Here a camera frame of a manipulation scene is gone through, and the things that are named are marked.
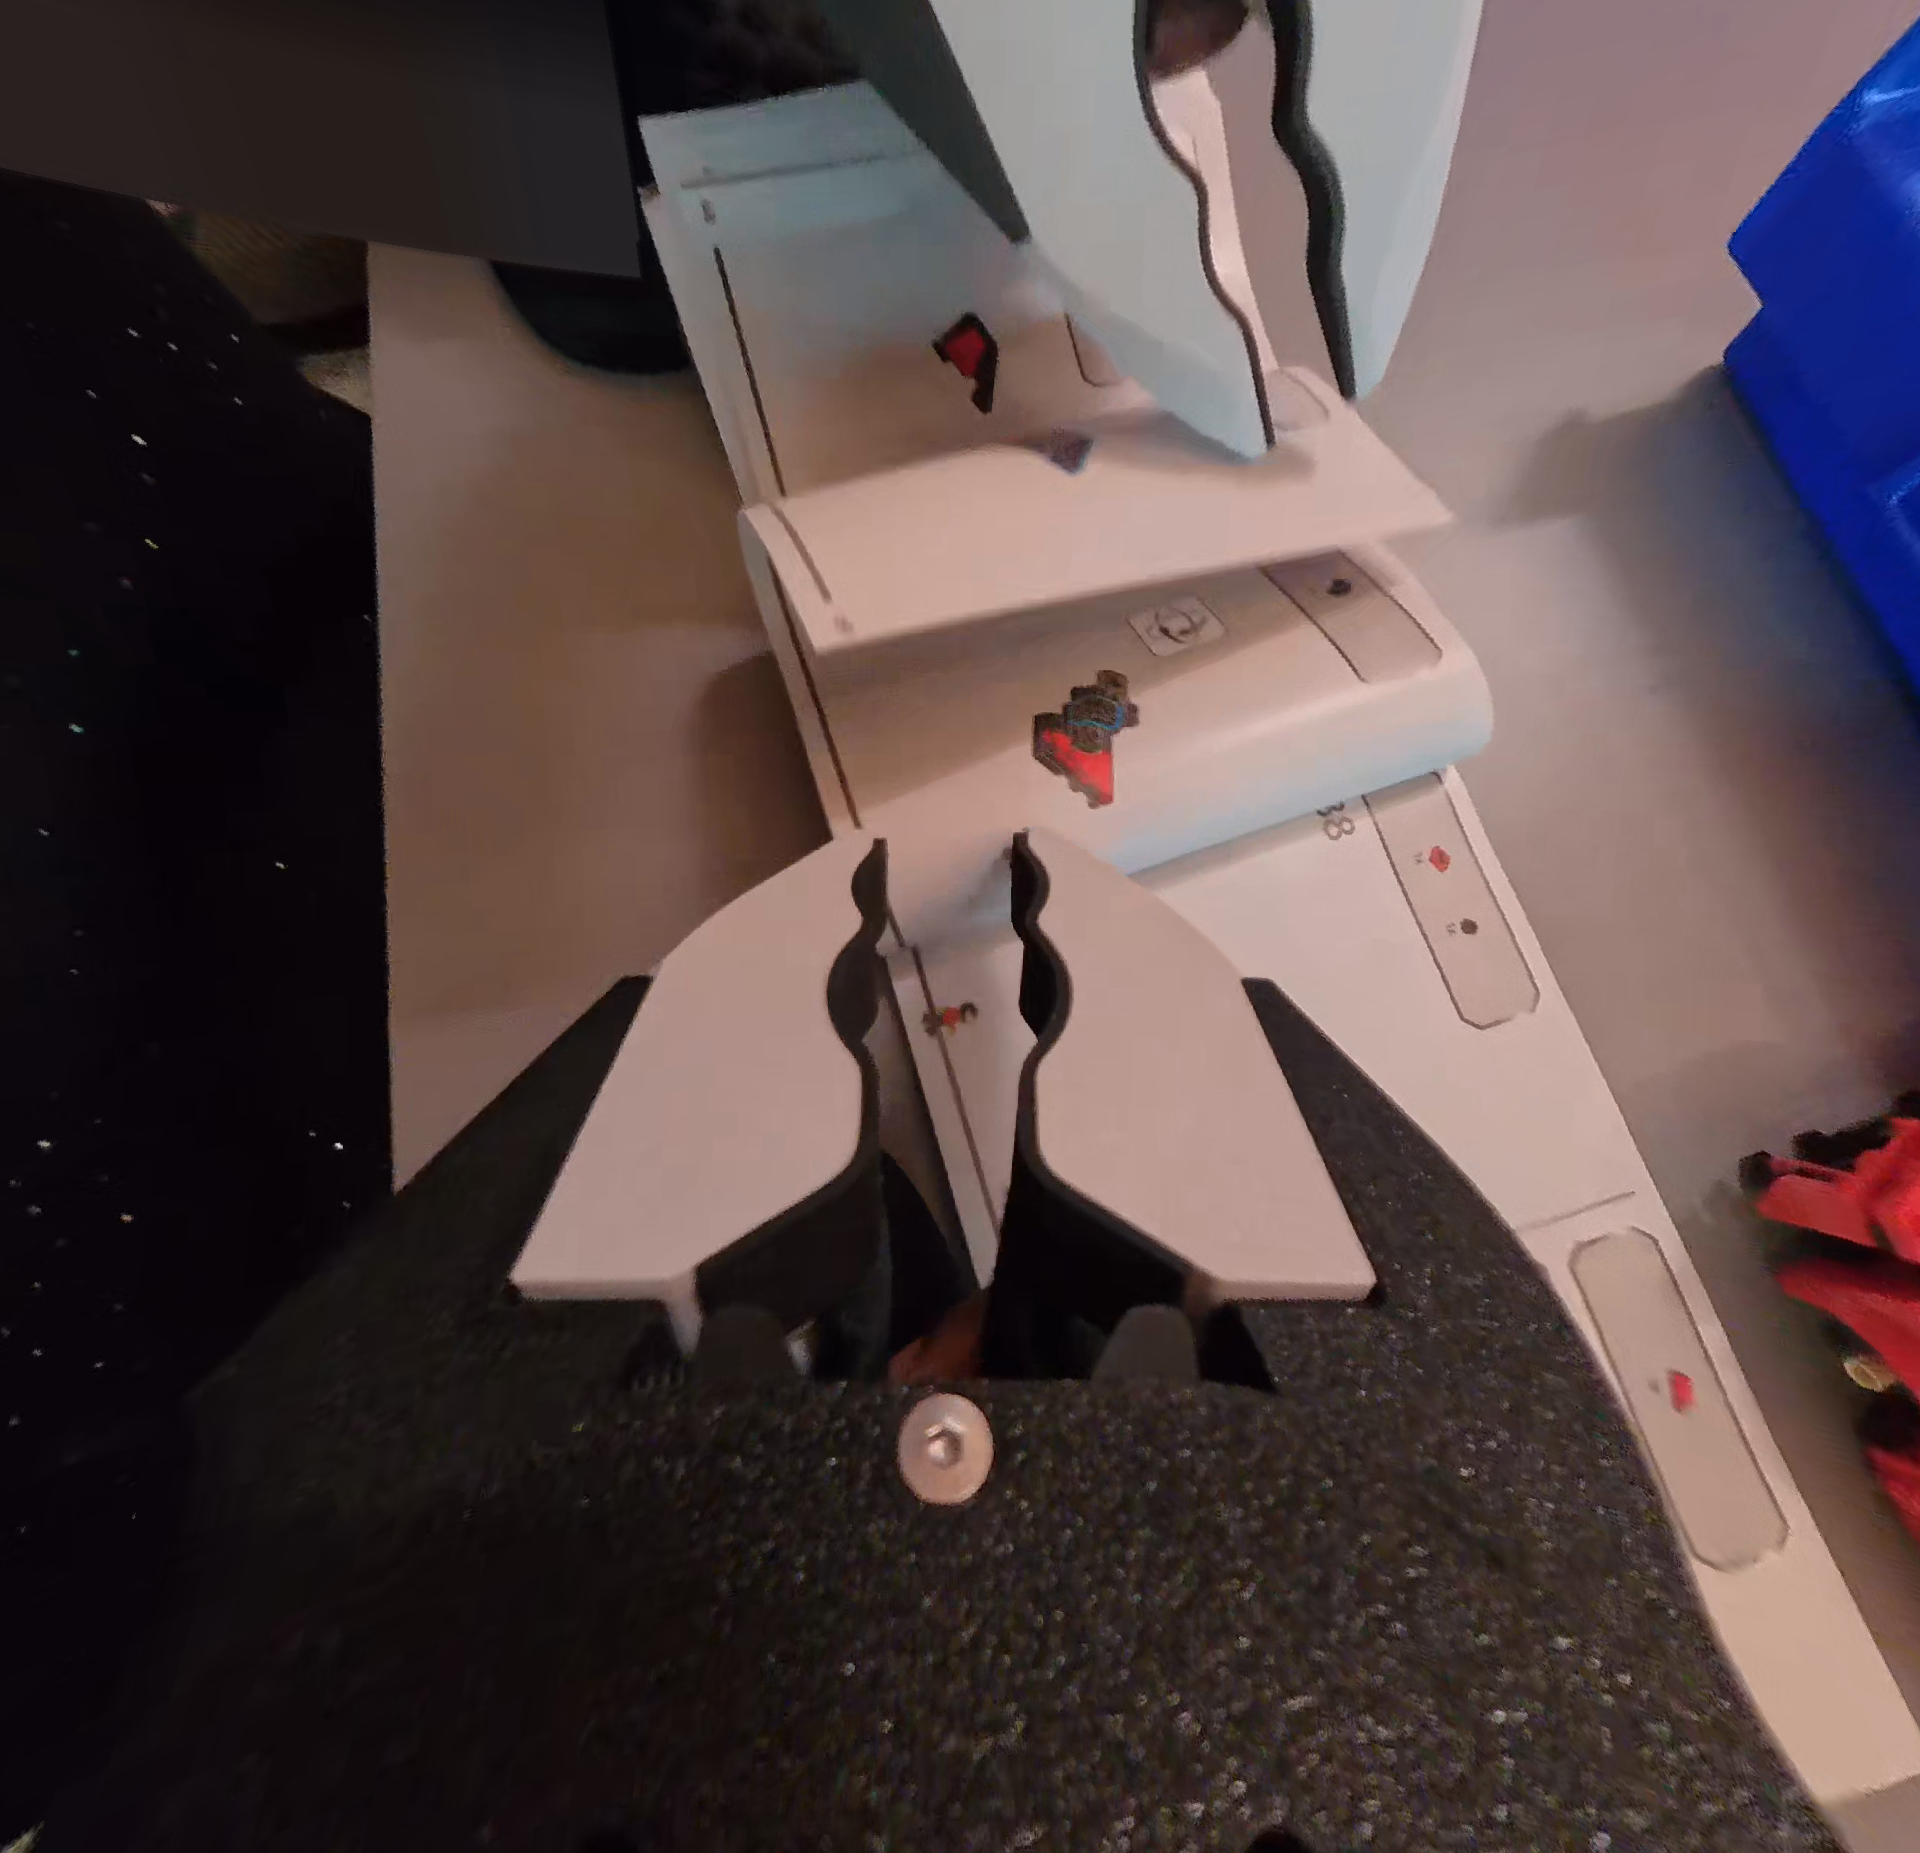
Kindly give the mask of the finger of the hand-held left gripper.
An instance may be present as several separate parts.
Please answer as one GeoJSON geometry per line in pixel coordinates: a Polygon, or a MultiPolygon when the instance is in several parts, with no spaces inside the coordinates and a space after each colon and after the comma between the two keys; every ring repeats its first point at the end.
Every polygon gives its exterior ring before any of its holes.
{"type": "Polygon", "coordinates": [[[1309,210],[1306,272],[1341,392],[1387,374],[1429,265],[1484,0],[1267,0],[1274,131],[1309,210]]]}
{"type": "Polygon", "coordinates": [[[1149,0],[812,0],[836,49],[1118,372],[1203,440],[1277,445],[1200,177],[1146,75],[1149,0]]]}

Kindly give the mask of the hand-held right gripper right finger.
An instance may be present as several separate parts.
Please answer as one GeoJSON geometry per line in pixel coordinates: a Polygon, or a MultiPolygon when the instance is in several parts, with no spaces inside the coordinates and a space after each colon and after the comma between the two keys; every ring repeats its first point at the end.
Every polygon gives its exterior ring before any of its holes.
{"type": "Polygon", "coordinates": [[[996,1352],[1077,1358],[1136,1311],[1357,1304],[1378,1270],[1234,959],[1050,829],[1013,839],[1013,1172],[996,1352]]]}

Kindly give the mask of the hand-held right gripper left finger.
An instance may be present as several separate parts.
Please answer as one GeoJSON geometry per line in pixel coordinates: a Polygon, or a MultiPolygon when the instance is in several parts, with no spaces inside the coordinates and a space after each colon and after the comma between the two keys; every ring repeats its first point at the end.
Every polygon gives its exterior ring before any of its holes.
{"type": "Polygon", "coordinates": [[[888,880],[885,839],[836,839],[661,959],[513,1264],[524,1299],[654,1304],[691,1355],[723,1312],[792,1337],[867,1288],[888,880]]]}

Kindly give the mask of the white building instruction booklet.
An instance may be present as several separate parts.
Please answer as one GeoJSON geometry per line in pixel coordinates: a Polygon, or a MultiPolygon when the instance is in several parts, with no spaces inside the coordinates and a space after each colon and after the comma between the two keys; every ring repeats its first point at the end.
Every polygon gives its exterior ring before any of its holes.
{"type": "Polygon", "coordinates": [[[640,118],[640,208],[743,488],[831,829],[895,844],[897,995],[975,1264],[1031,1043],[994,845],[1039,826],[1274,983],[1468,1176],[1626,1402],[1706,1612],[1816,1801],[1916,1779],[1900,1685],[1459,762],[1484,666],[1387,545],[1444,505],[1274,351],[1205,72],[1155,90],[1281,408],[1197,440],[871,87],[640,118]]]}

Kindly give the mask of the blue plastic storage bin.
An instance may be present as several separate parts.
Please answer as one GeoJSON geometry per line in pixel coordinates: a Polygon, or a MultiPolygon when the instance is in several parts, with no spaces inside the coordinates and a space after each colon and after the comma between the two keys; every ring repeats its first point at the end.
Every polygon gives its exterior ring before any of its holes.
{"type": "Polygon", "coordinates": [[[1757,309],[1725,354],[1792,497],[1918,680],[1918,28],[1729,241],[1757,309]]]}

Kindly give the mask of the red brick toy car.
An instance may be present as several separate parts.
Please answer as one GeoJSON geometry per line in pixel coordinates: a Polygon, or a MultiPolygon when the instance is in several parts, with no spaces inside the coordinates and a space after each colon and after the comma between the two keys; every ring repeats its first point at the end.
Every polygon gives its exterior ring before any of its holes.
{"type": "Polygon", "coordinates": [[[1769,1269],[1808,1309],[1855,1394],[1863,1462],[1918,1536],[1918,1092],[1785,1152],[1754,1149],[1739,1189],[1769,1227],[1769,1269]]]}

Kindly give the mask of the black speckled cloth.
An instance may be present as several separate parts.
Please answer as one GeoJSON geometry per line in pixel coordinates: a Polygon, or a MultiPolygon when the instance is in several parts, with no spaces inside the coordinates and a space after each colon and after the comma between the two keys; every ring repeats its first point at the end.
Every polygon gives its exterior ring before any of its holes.
{"type": "Polygon", "coordinates": [[[5,1848],[168,1596],[184,1406],[394,1183],[371,424],[149,203],[3,190],[5,1848]]]}

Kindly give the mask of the dark flat panel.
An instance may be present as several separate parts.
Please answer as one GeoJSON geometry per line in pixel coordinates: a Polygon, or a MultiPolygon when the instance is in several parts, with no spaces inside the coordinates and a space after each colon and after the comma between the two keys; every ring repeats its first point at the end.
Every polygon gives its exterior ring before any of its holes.
{"type": "Polygon", "coordinates": [[[606,0],[3,0],[3,163],[385,247],[640,269],[606,0]]]}

